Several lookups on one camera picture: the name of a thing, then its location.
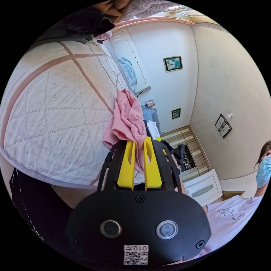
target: brown hair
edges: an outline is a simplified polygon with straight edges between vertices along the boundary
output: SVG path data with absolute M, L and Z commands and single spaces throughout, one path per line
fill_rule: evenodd
M 267 141 L 267 142 L 263 145 L 263 147 L 262 147 L 262 149 L 261 149 L 261 152 L 260 152 L 259 159 L 258 159 L 257 163 L 255 164 L 255 167 L 254 167 L 254 168 L 256 168 L 256 166 L 260 164 L 263 155 L 264 155 L 268 150 L 271 150 L 271 140 Z

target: bed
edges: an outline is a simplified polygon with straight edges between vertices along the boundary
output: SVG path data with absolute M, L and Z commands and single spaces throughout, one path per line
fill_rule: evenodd
M 102 137 L 116 93 L 127 88 L 104 45 L 63 41 L 27 52 L 0 107 L 0 153 L 51 185 L 97 187 L 109 149 Z M 144 174 L 135 172 L 135 184 Z

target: face mask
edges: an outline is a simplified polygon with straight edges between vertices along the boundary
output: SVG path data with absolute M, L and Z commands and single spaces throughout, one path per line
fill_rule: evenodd
M 262 188 L 271 177 L 271 155 L 268 155 L 263 158 L 260 163 L 257 175 L 256 182 L 257 188 Z

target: woman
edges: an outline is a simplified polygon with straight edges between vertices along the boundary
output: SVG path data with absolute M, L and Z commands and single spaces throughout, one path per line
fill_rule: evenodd
M 267 141 L 255 165 L 257 191 L 254 197 L 234 196 L 222 202 L 209 204 L 204 208 L 211 227 L 211 238 L 203 250 L 194 258 L 198 259 L 230 242 L 246 225 L 258 208 L 271 176 L 271 141 Z
M 256 175 L 257 190 L 254 197 L 263 196 L 271 176 L 271 140 L 267 141 L 260 152 L 255 167 L 258 166 Z

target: framed picture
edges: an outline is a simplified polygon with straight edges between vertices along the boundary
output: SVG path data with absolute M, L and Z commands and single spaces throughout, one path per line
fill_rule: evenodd
M 232 130 L 232 127 L 226 121 L 222 114 L 220 114 L 217 122 L 215 123 L 215 127 L 217 128 L 217 130 L 219 131 L 223 138 L 225 138 L 225 136 Z
M 171 114 L 172 114 L 172 119 L 179 118 L 181 116 L 181 108 L 172 110 Z
M 181 56 L 163 58 L 166 72 L 181 70 L 183 68 Z

